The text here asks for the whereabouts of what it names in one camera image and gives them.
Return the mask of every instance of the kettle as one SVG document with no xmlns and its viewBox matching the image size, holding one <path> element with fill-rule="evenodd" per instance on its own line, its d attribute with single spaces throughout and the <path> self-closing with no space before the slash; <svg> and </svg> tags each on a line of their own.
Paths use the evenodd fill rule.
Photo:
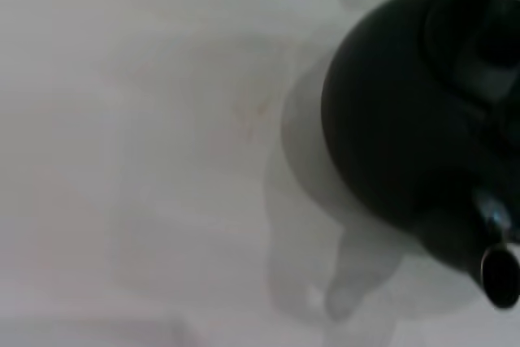
<svg viewBox="0 0 520 347">
<path fill-rule="evenodd" d="M 324 82 L 331 158 L 377 215 L 513 308 L 520 266 L 520 0 L 390 0 Z"/>
</svg>

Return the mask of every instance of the black kettle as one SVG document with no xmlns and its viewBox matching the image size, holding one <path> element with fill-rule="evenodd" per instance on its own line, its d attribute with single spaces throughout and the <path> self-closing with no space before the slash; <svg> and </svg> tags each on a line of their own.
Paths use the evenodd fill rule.
<svg viewBox="0 0 520 347">
<path fill-rule="evenodd" d="M 378 215 L 516 305 L 520 0 L 390 0 L 345 39 L 322 96 L 330 155 Z"/>
</svg>

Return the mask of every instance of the kettle spout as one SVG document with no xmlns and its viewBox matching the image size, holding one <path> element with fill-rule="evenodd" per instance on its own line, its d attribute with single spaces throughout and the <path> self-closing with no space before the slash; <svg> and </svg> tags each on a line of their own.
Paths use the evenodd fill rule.
<svg viewBox="0 0 520 347">
<path fill-rule="evenodd" d="M 513 308 L 520 297 L 520 264 L 503 245 L 488 248 L 471 268 L 474 280 L 499 309 Z"/>
<path fill-rule="evenodd" d="M 429 210 L 414 233 L 434 258 L 468 273 L 497 309 L 518 303 L 520 264 L 501 238 L 488 230 L 471 202 Z"/>
</svg>

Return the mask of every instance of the white surface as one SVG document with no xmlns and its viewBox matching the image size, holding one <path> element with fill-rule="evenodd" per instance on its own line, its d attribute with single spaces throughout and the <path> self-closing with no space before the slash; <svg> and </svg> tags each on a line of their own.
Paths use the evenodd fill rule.
<svg viewBox="0 0 520 347">
<path fill-rule="evenodd" d="M 323 150 L 381 0 L 0 0 L 0 345 L 517 345 Z"/>
</svg>

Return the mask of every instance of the metal spout tip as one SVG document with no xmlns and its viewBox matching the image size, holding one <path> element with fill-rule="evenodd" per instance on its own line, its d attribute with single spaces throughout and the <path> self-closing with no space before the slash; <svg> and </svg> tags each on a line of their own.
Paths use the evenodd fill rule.
<svg viewBox="0 0 520 347">
<path fill-rule="evenodd" d="M 504 246 L 488 249 L 482 257 L 480 283 L 492 304 L 502 310 L 513 308 L 520 296 L 520 265 Z"/>
</svg>

